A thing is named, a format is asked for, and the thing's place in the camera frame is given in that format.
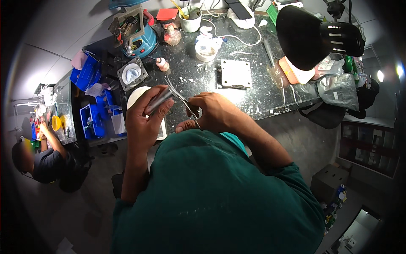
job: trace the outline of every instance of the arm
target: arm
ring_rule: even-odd
[[[263,167],[283,167],[292,163],[287,151],[247,114],[218,93],[202,92],[189,99],[191,105],[202,108],[198,123],[204,130],[230,132],[243,139]],[[196,128],[194,120],[176,126],[175,132]]]
[[[45,139],[41,140],[41,152],[44,152],[46,150],[48,150],[48,144],[47,144],[47,140],[45,138]]]
[[[41,152],[48,150],[47,138],[42,133],[41,129],[39,130],[39,136],[41,137]]]
[[[262,169],[266,169],[291,164],[293,161],[285,148],[251,117],[246,116],[246,120],[242,121],[231,133],[245,141],[258,165]]]
[[[52,134],[52,132],[50,132],[48,130],[48,127],[45,124],[45,122],[42,122],[41,125],[39,126],[39,128],[40,128],[40,131],[49,140],[49,142],[50,142],[52,148],[54,149],[54,151],[58,151],[62,155],[62,158],[66,159],[66,150],[65,150],[65,148],[62,146],[62,144],[59,142],[59,140],[55,137],[55,135]]]
[[[125,163],[121,199],[130,203],[137,200],[140,192],[147,188],[149,181],[147,152],[154,145],[162,119],[175,103],[167,100],[150,117],[145,117],[145,107],[152,97],[165,89],[166,85],[155,86],[146,91],[127,110],[127,161]]]

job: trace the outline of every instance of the person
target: person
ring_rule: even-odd
[[[179,123],[148,171],[147,152],[174,101],[164,102],[150,118],[144,110],[165,87],[146,91],[127,111],[127,160],[110,252],[314,253],[324,216],[298,166],[220,94],[189,99],[203,111],[198,119],[203,131],[194,120]]]
[[[21,174],[30,173],[41,183],[52,183],[74,167],[70,153],[62,146],[57,137],[48,130],[45,122],[39,126],[41,152],[34,154],[28,141],[16,143],[11,150],[14,166]],[[48,149],[47,140],[52,148]]]

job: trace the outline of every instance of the blue vacuum mixer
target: blue vacuum mixer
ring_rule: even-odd
[[[146,1],[111,0],[108,6],[110,10],[119,7],[122,9],[122,12],[114,15],[108,30],[117,38],[124,54],[130,58],[144,58],[158,46],[157,34],[151,28],[154,18],[141,6]]]

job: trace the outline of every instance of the hand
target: hand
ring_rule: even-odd
[[[45,136],[45,134],[41,131],[41,129],[39,129],[39,136],[40,136],[41,140],[45,140],[47,138]]]
[[[162,119],[175,102],[172,99],[165,101],[149,118],[145,117],[144,110],[151,98],[166,87],[167,85],[152,87],[141,95],[134,105],[127,110],[125,126],[127,128],[129,152],[146,154],[154,145]]]
[[[40,131],[40,133],[45,135],[49,131],[48,125],[45,122],[41,122],[41,124],[39,125],[39,131]]]
[[[202,108],[202,116],[197,122],[204,130],[235,134],[236,129],[242,124],[252,121],[247,114],[218,93],[202,92],[190,98],[189,103],[196,108]],[[197,128],[194,120],[186,120],[176,126],[175,132],[192,128]]]

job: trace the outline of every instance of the green t-shirt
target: green t-shirt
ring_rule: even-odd
[[[237,145],[209,131],[169,135],[147,189],[134,204],[117,199],[110,252],[313,254],[323,211],[298,166],[265,176]]]

